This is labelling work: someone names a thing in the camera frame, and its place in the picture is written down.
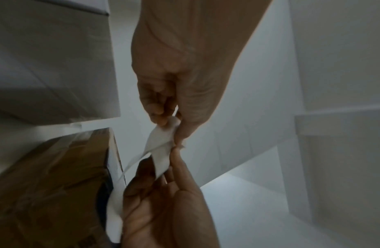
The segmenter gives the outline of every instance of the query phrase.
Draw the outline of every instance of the white tape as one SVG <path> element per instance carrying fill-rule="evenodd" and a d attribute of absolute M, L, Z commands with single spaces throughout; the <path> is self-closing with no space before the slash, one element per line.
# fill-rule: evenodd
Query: white tape
<path fill-rule="evenodd" d="M 106 233 L 113 243 L 120 243 L 123 221 L 121 214 L 123 211 L 123 192 L 126 188 L 124 184 L 124 174 L 130 167 L 135 165 L 146 154 L 151 153 L 155 167 L 156 179 L 159 178 L 169 168 L 169 154 L 174 147 L 173 135 L 179 126 L 179 119 L 171 116 L 166 127 L 156 126 L 150 133 L 143 153 L 130 160 L 122 176 L 114 184 L 113 191 L 107 203 Z"/>

